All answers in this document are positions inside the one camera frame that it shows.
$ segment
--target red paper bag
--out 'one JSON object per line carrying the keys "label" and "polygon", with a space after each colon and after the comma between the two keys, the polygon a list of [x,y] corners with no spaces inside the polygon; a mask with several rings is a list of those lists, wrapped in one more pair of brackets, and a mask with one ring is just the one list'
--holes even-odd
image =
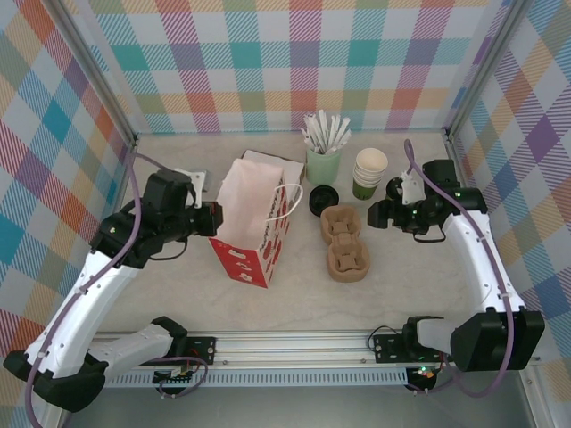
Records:
{"label": "red paper bag", "polygon": [[224,223],[210,238],[230,278],[268,288],[289,229],[283,185],[280,167],[243,159],[232,164],[217,198]]}

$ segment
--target plaid wall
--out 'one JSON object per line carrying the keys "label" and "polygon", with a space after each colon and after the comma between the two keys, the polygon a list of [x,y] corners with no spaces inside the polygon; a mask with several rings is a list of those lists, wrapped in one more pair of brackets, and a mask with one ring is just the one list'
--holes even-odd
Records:
{"label": "plaid wall", "polygon": [[357,130],[442,128],[481,59],[472,39],[488,31],[486,48],[501,22],[478,28],[501,0],[65,3],[153,133],[298,129],[317,109]]}
{"label": "plaid wall", "polygon": [[488,54],[488,51],[492,47],[493,38],[496,36],[498,31],[501,28],[501,24],[504,22],[510,6],[513,4],[514,0],[502,0],[500,9],[496,12],[495,17],[493,18],[492,25],[488,29],[488,32],[485,35],[484,42],[480,45],[474,60],[470,64],[470,69],[466,76],[464,77],[464,81],[462,82],[462,86],[460,87],[458,93],[456,94],[456,98],[454,98],[454,103],[452,103],[452,107],[446,116],[446,120],[444,121],[443,127],[449,128],[456,113],[458,112],[458,108],[460,103],[464,100],[464,95],[466,91],[472,85],[474,78],[476,77],[477,72],[480,70],[480,66],[482,65],[482,61],[484,60],[485,56]]}
{"label": "plaid wall", "polygon": [[457,137],[513,284],[547,320],[544,368],[571,416],[570,0],[535,1]]}
{"label": "plaid wall", "polygon": [[[114,204],[125,144],[39,0],[0,0],[0,363],[26,348]],[[25,426],[0,367],[0,426]]]}

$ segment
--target pulp cup holder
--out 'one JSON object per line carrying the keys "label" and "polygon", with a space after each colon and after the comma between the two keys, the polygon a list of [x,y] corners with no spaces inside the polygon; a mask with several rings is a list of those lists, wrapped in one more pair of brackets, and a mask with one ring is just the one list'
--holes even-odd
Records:
{"label": "pulp cup holder", "polygon": [[337,282],[360,281],[368,272],[370,257],[359,233],[360,218],[353,207],[335,205],[321,213],[321,235],[329,245],[327,270]]}

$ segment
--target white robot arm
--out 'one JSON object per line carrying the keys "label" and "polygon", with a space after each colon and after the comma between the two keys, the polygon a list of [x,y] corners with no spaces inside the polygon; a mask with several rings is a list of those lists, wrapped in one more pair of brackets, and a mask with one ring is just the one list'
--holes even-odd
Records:
{"label": "white robot arm", "polygon": [[[126,256],[84,291],[83,285],[102,271],[128,240],[134,203],[102,222],[79,278],[52,322],[26,350],[10,352],[4,367],[26,381],[54,320],[78,293],[80,296],[41,355],[34,392],[46,402],[77,412],[95,399],[105,383],[132,367],[155,358],[182,357],[187,331],[166,317],[116,341],[91,342],[121,292],[165,243],[178,241],[186,245],[190,235],[216,234],[222,223],[222,209],[216,202],[201,202],[196,194],[200,195],[205,176],[205,172],[189,175],[169,169],[152,174],[141,201],[141,227]],[[186,205],[188,199],[192,201],[190,206]]]}
{"label": "white robot arm", "polygon": [[[515,334],[508,369],[525,368],[545,324],[540,312],[525,308],[524,301],[509,280],[493,242],[482,194],[478,189],[460,187],[452,160],[428,162],[423,166],[422,173],[465,212],[460,212],[429,185],[425,185],[424,200],[410,198],[404,194],[410,184],[402,185],[403,178],[397,177],[388,183],[386,199],[368,210],[368,223],[373,227],[387,228],[391,219],[393,226],[411,233],[415,241],[434,243],[448,240],[464,268],[469,313],[460,319],[430,316],[409,318],[402,328],[407,351],[414,358],[423,348],[439,350],[452,356],[462,371],[498,370],[508,349],[507,317],[511,313]],[[419,239],[431,226],[439,226],[444,238],[430,241]],[[495,260],[498,275],[483,240],[487,242],[491,257]],[[499,279],[505,285],[505,293],[501,291]],[[506,310],[506,302],[509,303],[509,311]]]}

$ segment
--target stack of paper cups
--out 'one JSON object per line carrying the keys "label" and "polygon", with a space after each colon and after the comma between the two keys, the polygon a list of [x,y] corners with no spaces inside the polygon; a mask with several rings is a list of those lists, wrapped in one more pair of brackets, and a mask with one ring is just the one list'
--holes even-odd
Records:
{"label": "stack of paper cups", "polygon": [[370,199],[383,179],[388,164],[388,159],[380,150],[361,150],[353,169],[353,195],[363,201]]}

